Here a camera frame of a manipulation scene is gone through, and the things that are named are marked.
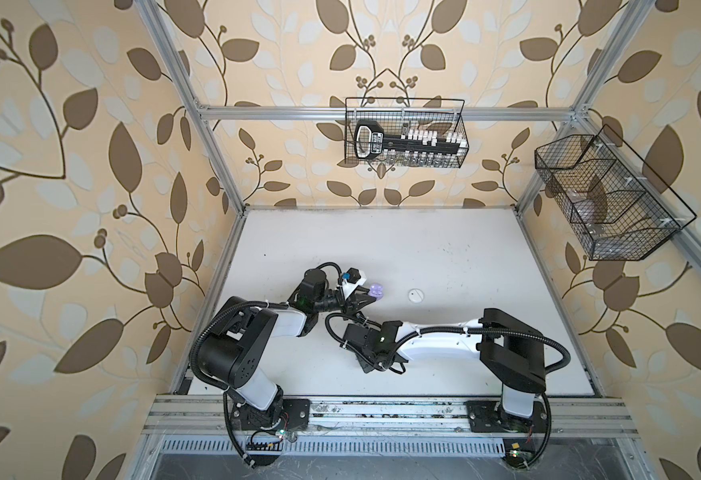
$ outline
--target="white table surface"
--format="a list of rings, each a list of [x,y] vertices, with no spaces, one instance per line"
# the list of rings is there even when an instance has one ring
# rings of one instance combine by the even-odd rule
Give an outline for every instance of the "white table surface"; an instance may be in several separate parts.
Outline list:
[[[422,324],[480,318],[487,307],[505,310],[573,355],[547,378],[549,395],[592,395],[543,278],[511,210],[254,210],[250,212],[217,309],[233,295],[283,301],[303,273],[323,262],[363,270],[384,298],[366,307],[371,320]],[[326,269],[334,285],[333,269]],[[424,301],[407,293],[418,288]],[[342,336],[344,322],[333,326]],[[546,346],[546,363],[560,355]],[[499,380],[476,360],[407,364],[407,372],[365,374],[341,350],[322,315],[305,337],[274,338],[260,368],[286,395],[499,395]],[[217,389],[194,379],[191,394]]]

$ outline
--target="metal grate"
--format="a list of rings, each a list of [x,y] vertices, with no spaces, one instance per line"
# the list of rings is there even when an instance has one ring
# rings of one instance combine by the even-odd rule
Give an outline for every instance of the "metal grate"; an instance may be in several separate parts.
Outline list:
[[[505,456],[501,438],[417,437],[370,440],[358,436],[299,436],[297,442],[282,442],[282,455],[292,456],[423,456],[493,457]],[[170,436],[162,453],[192,455],[235,454],[227,436]]]
[[[346,98],[345,164],[364,162],[374,170],[459,168],[470,148],[464,104],[445,98]]]
[[[643,260],[696,216],[651,166],[634,175],[610,148],[615,137],[602,129],[543,145],[535,150],[535,168],[589,259]],[[622,139],[619,145],[630,148]],[[686,211],[670,213],[648,184],[675,196]]]

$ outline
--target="floral wallpaper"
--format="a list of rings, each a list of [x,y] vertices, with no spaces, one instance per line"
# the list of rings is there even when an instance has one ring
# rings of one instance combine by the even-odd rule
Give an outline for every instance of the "floral wallpaper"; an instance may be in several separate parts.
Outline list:
[[[367,164],[344,157],[337,122],[222,120],[218,143],[241,197],[263,206],[508,206],[534,171],[550,122],[466,122],[471,149],[459,169]]]
[[[0,478],[117,478],[181,361],[234,218],[164,72],[126,2],[0,0]]]
[[[701,5],[658,0],[591,114],[692,206],[701,236]],[[525,221],[598,378],[661,476],[701,480],[701,275],[671,243],[641,262],[587,261],[552,196]]]
[[[657,5],[590,113],[621,132],[691,206],[701,236],[701,8]]]
[[[211,105],[327,106],[330,97],[569,106],[620,0],[158,0]]]

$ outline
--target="white round object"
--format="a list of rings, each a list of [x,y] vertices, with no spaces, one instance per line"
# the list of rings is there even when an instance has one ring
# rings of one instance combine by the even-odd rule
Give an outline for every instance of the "white round object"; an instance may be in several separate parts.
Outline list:
[[[409,291],[409,301],[413,303],[420,303],[425,298],[423,291],[419,288],[413,288]]]

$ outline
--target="metal extrusion bar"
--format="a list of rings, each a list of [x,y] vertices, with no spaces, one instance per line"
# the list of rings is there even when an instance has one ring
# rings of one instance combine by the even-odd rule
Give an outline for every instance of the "metal extrusion bar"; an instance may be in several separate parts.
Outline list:
[[[625,12],[617,28],[609,37],[599,59],[586,78],[586,83],[575,98],[573,103],[575,111],[587,111],[593,105],[596,95],[612,72],[615,63],[623,56],[623,52],[644,23],[654,4],[655,0],[631,0],[625,6]]]
[[[390,108],[391,111],[418,110],[417,108]],[[198,110],[204,120],[345,120],[344,108],[323,107],[213,107]],[[479,108],[463,109],[465,121],[569,121],[569,108]]]
[[[190,81],[185,74],[182,61],[174,49],[172,39],[166,32],[161,16],[158,13],[156,3],[154,0],[137,0],[135,4],[140,12],[140,17],[142,17],[142,22],[151,35],[153,43],[155,43],[158,53],[164,61],[168,75],[172,78],[172,82],[174,82],[174,88],[177,90],[180,100],[185,110],[188,112],[188,119],[198,132],[198,136],[209,155],[212,169],[220,179],[223,189],[228,194],[230,206],[233,207],[236,214],[241,214],[244,211],[244,202],[241,200],[233,175],[225,164],[211,128],[198,114],[196,107],[197,101],[193,95]]]
[[[188,355],[191,352],[192,340],[198,337],[201,333],[202,328],[206,327],[211,321],[214,315],[215,303],[220,298],[220,293],[222,292],[222,286],[225,282],[225,278],[228,276],[228,271],[230,270],[230,264],[233,262],[233,255],[236,252],[236,246],[241,238],[241,232],[244,231],[244,222],[246,222],[246,213],[241,216],[236,216],[233,226],[230,228],[230,234],[228,234],[228,241],[225,242],[225,248],[222,250],[222,255],[220,255],[220,261],[214,268],[214,274],[211,277],[209,286],[207,287],[206,296],[204,297],[204,302],[202,302],[201,309],[198,311],[198,318],[196,323],[193,325],[193,331],[190,334],[189,341],[185,345],[185,349],[180,357],[182,361],[177,367],[172,377],[172,383],[169,384],[170,391],[174,392],[180,388],[182,379],[186,375],[188,368]]]
[[[593,123],[593,120],[587,114],[578,115],[577,123],[587,134],[596,135],[599,132],[599,127]],[[640,172],[635,170],[633,164],[625,158],[622,150],[614,148],[613,152],[617,154],[624,166],[628,168],[631,173],[633,173],[640,180],[644,178]],[[657,190],[655,190],[655,188],[649,182],[644,181],[643,184],[647,191],[650,192],[658,202],[660,202],[663,208],[667,209],[669,212],[675,210],[668,205],[665,198],[658,194]],[[671,238],[671,241],[676,248],[681,250],[682,255],[687,259],[687,261],[701,274],[701,238],[697,236],[697,234],[695,234],[691,228],[687,227],[674,235]]]
[[[308,428],[298,435],[378,437],[473,436],[468,400],[496,397],[308,396]],[[551,398],[554,438],[638,438],[619,398]],[[143,434],[220,435],[222,396],[156,396]],[[518,434],[487,433],[486,437]]]
[[[559,296],[559,292],[556,290],[556,285],[553,284],[553,279],[548,274],[545,264],[543,263],[543,258],[540,256],[537,247],[532,241],[532,236],[529,234],[527,226],[524,224],[523,214],[516,212],[516,218],[519,222],[521,233],[524,234],[524,238],[527,240],[529,251],[532,252],[532,257],[535,259],[540,275],[543,277],[546,287],[548,287],[550,298],[553,300],[553,304],[556,305],[556,310],[559,312],[559,316],[564,321],[564,328],[567,330],[569,339],[572,341],[572,345],[575,347],[575,353],[580,361],[580,365],[583,365],[583,368],[586,370],[586,375],[591,382],[591,387],[593,388],[595,394],[601,396],[604,394],[604,386],[602,385],[601,380],[599,380],[598,376],[595,374],[593,362],[591,362],[588,355],[586,355],[583,345],[580,343],[577,332],[574,330],[575,324],[572,321],[572,318],[569,316],[567,308],[564,306],[561,297]]]

